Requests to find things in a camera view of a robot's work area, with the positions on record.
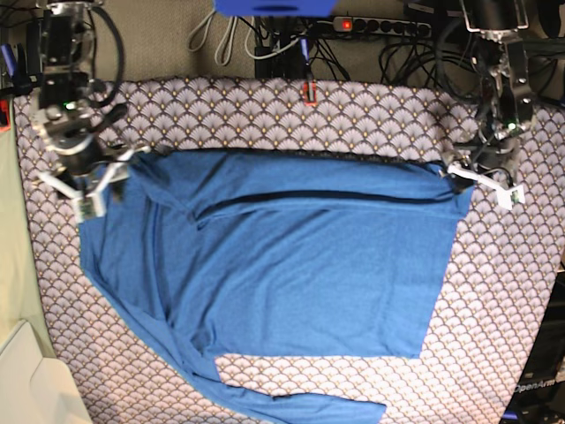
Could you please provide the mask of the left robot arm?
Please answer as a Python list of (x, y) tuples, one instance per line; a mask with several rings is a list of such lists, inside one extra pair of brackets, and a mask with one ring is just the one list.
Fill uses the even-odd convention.
[(471, 140), (454, 143), (441, 154), (444, 172), (459, 190), (473, 184), (494, 191), (498, 206), (511, 210), (525, 203), (524, 187), (515, 182), (520, 137), (534, 123), (534, 93), (528, 57), (519, 31), (529, 22), (522, 1), (462, 1), (463, 16), (438, 37), (435, 56), (440, 80), (446, 81), (443, 45), (461, 25), (475, 38), (471, 65), (479, 76)]

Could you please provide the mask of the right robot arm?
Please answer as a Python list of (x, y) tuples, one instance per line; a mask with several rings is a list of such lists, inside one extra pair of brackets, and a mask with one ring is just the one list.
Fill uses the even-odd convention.
[[(126, 145), (104, 147), (99, 139), (128, 110), (117, 102), (124, 82), (124, 43), (99, 1), (45, 1), (42, 7), (47, 13), (40, 35), (43, 74), (31, 122), (58, 166), (41, 172), (39, 179), (67, 199), (76, 222), (83, 223), (105, 216), (106, 190), (122, 196), (128, 164), (143, 151)], [(117, 71), (110, 85), (95, 76), (94, 16), (105, 23), (116, 44)]]

